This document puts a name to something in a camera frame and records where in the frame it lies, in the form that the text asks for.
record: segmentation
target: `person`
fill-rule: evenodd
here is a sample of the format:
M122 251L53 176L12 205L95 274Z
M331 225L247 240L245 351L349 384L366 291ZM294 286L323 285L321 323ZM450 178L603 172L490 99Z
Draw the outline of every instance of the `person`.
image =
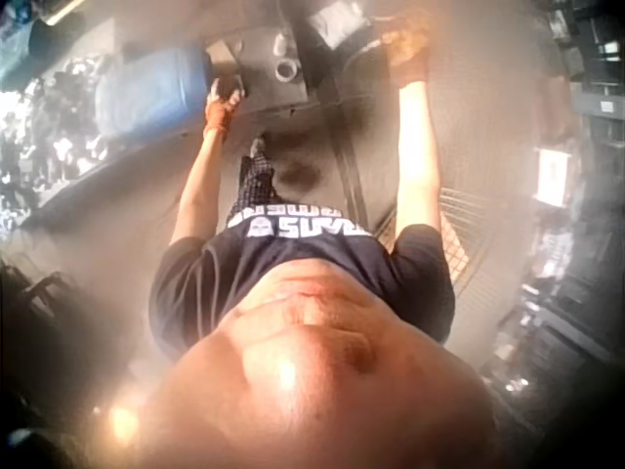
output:
M454 295L425 48L398 47L406 57L393 70L410 73L397 82L392 253L338 210L282 200L264 139L243 158L216 234L222 144L241 95L213 87L151 293L152 331L177 362L146 405L142 467L485 467L490 398L440 345Z

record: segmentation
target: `hand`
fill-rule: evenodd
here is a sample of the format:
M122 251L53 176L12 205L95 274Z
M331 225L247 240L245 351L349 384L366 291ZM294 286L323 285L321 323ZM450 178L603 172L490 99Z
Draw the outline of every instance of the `hand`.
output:
M409 83L427 81L432 17L423 10L412 10L377 24L394 83L404 87Z
M239 89L234 89L229 93L229 96L224 99L222 95L220 95L220 80L219 78L216 79L213 82L211 93L206 101L206 127L204 127L204 136L206 136L209 130L217 129L224 133L225 140L228 135L232 116L241 104L242 99L243 94Z

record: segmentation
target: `concrete floor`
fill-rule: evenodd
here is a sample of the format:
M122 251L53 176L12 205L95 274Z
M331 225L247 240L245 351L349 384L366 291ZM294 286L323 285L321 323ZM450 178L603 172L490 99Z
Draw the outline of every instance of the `concrete floor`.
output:
M445 0L433 7L438 39L430 99L445 185L492 201L490 221L476 235L505 240L491 243L497 247L486 255L487 268L458 301L448 347L475 366L489 355L495 324L509 311L530 228L535 51L523 4ZM113 7L116 47L179 44L278 18L273 0L134 0ZM315 90L318 104L292 115L237 119L224 152L222 222L235 198L238 158L269 130L284 196L335 206L371 230L382 223L398 179L396 95L384 70L372 71L328 77ZM167 366L146 329L147 297L199 144L200 135L191 133L103 169L53 199L3 248L32 277L65 272L128 319L138 343L131 367L145 382L157 382Z

